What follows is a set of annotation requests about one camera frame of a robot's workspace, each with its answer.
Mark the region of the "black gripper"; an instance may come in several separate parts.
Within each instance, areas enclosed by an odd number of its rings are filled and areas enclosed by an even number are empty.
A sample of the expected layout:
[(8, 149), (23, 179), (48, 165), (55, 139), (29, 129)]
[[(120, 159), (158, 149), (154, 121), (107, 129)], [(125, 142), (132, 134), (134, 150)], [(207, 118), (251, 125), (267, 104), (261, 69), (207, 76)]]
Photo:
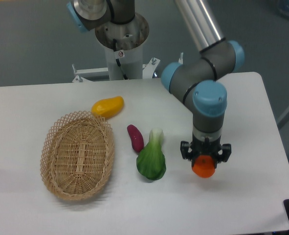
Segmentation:
[(226, 163), (232, 153), (232, 146), (229, 143), (221, 144), (221, 137), (215, 141), (200, 141), (195, 136), (192, 142), (181, 141), (180, 152), (182, 158), (188, 160), (193, 165), (200, 155), (211, 156), (214, 160), (214, 168), (224, 162)]

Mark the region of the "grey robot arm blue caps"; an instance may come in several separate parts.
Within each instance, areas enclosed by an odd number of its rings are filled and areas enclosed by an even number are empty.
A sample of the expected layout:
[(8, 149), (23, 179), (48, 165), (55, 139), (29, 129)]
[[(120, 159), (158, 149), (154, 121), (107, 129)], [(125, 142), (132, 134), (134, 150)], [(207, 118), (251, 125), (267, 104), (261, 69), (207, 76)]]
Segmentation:
[[(227, 91), (219, 83), (245, 60), (243, 48), (227, 41), (205, 0), (178, 0), (176, 5), (200, 52), (191, 65), (170, 63), (161, 74), (165, 89), (193, 114), (192, 141), (182, 141), (181, 155), (193, 165), (202, 156), (214, 165), (226, 162), (231, 145), (221, 144)], [(82, 32), (94, 30), (106, 52), (110, 80), (142, 79), (141, 46), (149, 26), (132, 0), (71, 0), (67, 9)]]

